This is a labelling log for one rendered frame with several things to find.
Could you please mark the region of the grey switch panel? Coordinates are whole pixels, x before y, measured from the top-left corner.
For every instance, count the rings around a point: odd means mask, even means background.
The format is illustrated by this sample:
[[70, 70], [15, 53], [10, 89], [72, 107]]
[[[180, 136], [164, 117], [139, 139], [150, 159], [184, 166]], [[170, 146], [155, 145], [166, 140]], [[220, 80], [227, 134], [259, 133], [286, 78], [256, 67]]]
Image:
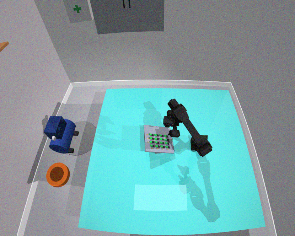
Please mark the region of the grey switch panel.
[[170, 128], [144, 125], [145, 152], [173, 154], [173, 141]]

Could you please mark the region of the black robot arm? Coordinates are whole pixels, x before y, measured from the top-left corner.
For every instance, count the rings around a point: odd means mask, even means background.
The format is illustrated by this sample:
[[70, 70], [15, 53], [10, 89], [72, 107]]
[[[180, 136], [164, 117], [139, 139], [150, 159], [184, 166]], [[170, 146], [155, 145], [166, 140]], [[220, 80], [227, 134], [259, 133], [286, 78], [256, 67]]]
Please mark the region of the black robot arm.
[[[198, 152], [200, 156], [205, 156], [209, 152], [212, 151], [212, 146], [209, 143], [209, 141], [205, 138], [202, 137], [194, 127], [194, 125], [191, 123], [189, 120], [189, 116], [187, 113], [186, 108], [182, 105], [179, 104], [176, 99], [171, 99], [168, 102], [168, 105], [171, 109], [171, 115], [177, 120], [180, 121], [184, 124], [184, 126], [187, 128], [189, 133], [194, 139], [194, 148]], [[171, 116], [164, 116], [163, 118], [163, 124], [166, 128], [173, 127], [174, 121], [173, 117]]]

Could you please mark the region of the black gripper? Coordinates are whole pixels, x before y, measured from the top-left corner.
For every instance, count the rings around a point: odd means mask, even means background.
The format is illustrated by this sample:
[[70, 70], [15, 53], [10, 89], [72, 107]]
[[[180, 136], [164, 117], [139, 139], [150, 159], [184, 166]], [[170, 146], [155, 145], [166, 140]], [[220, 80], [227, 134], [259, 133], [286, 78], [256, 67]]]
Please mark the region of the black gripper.
[[[167, 111], [167, 116], [171, 116], [171, 117], [173, 117], [173, 116], [171, 115], [171, 110], [168, 110], [168, 111]], [[174, 121], [175, 123], [174, 123], [174, 125], [173, 125], [173, 129], [169, 131], [169, 134], [168, 134], [168, 135], [170, 135], [170, 137], [177, 137], [177, 138], [178, 138], [178, 137], [180, 136], [180, 131], [177, 130], [177, 126], [179, 126], [179, 123], [182, 123], [182, 122], [177, 121], [174, 117], [173, 117], [172, 119], [173, 119], [173, 121]]]

